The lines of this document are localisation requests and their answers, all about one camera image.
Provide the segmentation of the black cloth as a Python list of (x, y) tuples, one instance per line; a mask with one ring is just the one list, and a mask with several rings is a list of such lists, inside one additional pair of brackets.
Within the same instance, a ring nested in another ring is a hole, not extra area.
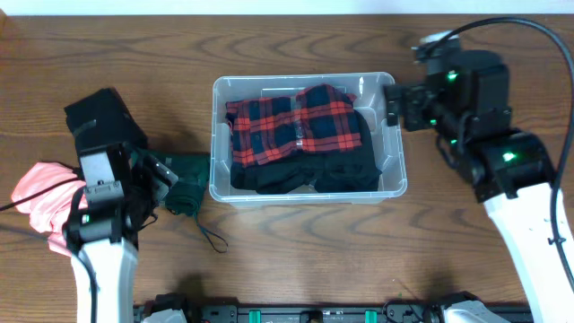
[(78, 154), (113, 144), (148, 146), (148, 137), (136, 124), (115, 88), (104, 88), (64, 108), (65, 122)]
[(359, 163), (377, 167), (368, 123), (360, 112), (356, 112), (355, 116), (361, 134), (360, 147), (349, 152), (298, 154), (262, 166), (242, 168), (233, 164), (230, 170), (231, 186), (254, 190), (260, 195), (281, 195), (302, 186), (314, 187), (328, 163)]

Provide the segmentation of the red plaid shirt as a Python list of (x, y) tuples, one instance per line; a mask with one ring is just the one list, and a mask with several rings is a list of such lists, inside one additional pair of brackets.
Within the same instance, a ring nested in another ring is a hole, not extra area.
[(361, 146), (356, 96), (323, 83), (293, 96), (228, 101), (232, 160), (243, 168), (301, 153), (346, 152)]

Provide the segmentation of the dark navy taped cloth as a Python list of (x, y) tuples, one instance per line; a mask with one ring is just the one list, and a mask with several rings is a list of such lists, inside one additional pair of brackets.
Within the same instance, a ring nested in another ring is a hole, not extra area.
[(319, 193), (377, 191), (380, 174), (375, 165), (328, 163), (314, 188)]

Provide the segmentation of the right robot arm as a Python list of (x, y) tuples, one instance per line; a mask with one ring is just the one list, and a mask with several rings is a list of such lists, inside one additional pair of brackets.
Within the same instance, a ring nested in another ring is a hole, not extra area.
[(438, 35), (415, 48), (426, 76), (386, 85), (387, 123), (432, 128), (449, 168), (473, 189), (503, 238), (535, 322), (573, 320), (573, 234), (542, 140), (511, 125), (509, 69), (487, 50)]

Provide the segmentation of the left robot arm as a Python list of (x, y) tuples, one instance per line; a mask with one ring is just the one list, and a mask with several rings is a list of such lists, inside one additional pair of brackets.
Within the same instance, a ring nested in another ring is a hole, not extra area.
[(131, 322), (138, 233), (156, 221), (155, 208), (178, 182), (156, 157), (127, 144), (80, 152), (85, 179), (63, 226), (70, 251), (80, 322)]

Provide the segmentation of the clear plastic storage bin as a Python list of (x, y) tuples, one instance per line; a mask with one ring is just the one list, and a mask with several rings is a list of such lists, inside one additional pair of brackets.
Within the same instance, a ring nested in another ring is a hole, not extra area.
[[(401, 128), (387, 124), (383, 87), (395, 82), (386, 72), (347, 74), (293, 74), (222, 76), (213, 83), (213, 113), (209, 192), (221, 203), (237, 208), (261, 205), (378, 204), (401, 196), (408, 186)], [(381, 171), (375, 192), (318, 193), (307, 185), (284, 195), (259, 195), (254, 190), (236, 189), (230, 184), (232, 152), (225, 103), (260, 97), (292, 96), (321, 83), (334, 86), (357, 100), (353, 106), (367, 121), (375, 163)]]

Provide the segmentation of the dark green folded cloth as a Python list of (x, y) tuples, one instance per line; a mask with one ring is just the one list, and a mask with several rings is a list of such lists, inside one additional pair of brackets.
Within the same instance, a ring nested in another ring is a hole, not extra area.
[(177, 183), (162, 199), (163, 206), (174, 215), (192, 218), (213, 250), (223, 254), (229, 251), (228, 242), (217, 233), (207, 229), (199, 221), (204, 194), (210, 179), (210, 157), (207, 154), (174, 154), (150, 151), (177, 176)]

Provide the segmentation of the pink crumpled cloth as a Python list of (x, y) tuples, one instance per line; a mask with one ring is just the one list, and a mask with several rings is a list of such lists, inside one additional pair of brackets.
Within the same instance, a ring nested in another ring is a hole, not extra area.
[(62, 231), (72, 206), (75, 191), (85, 186), (71, 168), (58, 162), (37, 162), (18, 182), (12, 193), (14, 202), (32, 196), (60, 182), (64, 184), (16, 206), (30, 217), (30, 227), (39, 233), (49, 233), (51, 251), (70, 257)]

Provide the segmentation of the black mounting rail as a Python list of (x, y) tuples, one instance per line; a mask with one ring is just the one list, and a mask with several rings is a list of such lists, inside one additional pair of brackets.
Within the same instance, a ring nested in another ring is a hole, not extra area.
[(181, 293), (160, 294), (134, 306), (135, 322), (199, 323), (392, 323), (392, 322), (532, 322), (527, 306), (486, 305), (461, 292), (440, 301), (392, 300), (373, 306), (200, 305)]

